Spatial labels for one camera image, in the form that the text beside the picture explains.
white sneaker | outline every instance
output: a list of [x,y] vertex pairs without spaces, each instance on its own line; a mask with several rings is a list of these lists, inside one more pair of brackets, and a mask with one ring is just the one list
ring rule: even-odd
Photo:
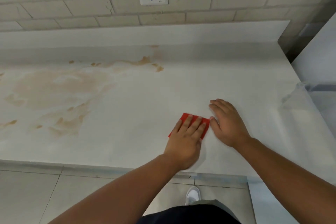
[[201,199],[200,190],[196,186],[192,186],[185,196],[185,205],[191,205],[192,203]]

tile floor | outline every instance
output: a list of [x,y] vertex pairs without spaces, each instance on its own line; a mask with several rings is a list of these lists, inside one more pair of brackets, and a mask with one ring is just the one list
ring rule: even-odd
[[[61,167],[40,168],[0,164],[0,216],[2,224],[46,224],[84,197],[116,178],[92,171]],[[184,205],[194,179],[173,178],[149,205],[145,214]],[[227,205],[242,224],[255,224],[247,185],[196,180],[203,199]]]

right hand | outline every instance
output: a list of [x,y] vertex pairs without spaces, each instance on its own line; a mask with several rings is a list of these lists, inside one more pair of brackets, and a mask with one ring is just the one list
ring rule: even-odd
[[235,148],[250,138],[245,124],[232,104],[222,99],[210,100],[209,107],[217,116],[211,116],[210,126],[215,136],[227,146]]

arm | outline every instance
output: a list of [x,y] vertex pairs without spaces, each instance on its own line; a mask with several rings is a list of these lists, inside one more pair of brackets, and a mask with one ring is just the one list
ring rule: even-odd
[[237,110],[229,102],[217,99],[210,103],[219,121],[210,118],[215,135],[250,163],[277,200],[299,223],[335,223],[335,186],[251,138]]
[[162,155],[103,186],[49,224],[137,222],[163,186],[197,161],[205,124],[200,125],[199,117],[189,127],[191,118],[183,125],[178,121]]

white countertop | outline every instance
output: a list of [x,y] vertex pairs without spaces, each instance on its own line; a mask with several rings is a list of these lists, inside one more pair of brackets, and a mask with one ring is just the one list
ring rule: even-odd
[[[209,100],[223,98],[296,161],[275,120],[299,79],[275,42],[8,49],[0,60],[1,160],[137,168],[163,152],[183,112],[209,117]],[[257,176],[211,129],[188,171]]]

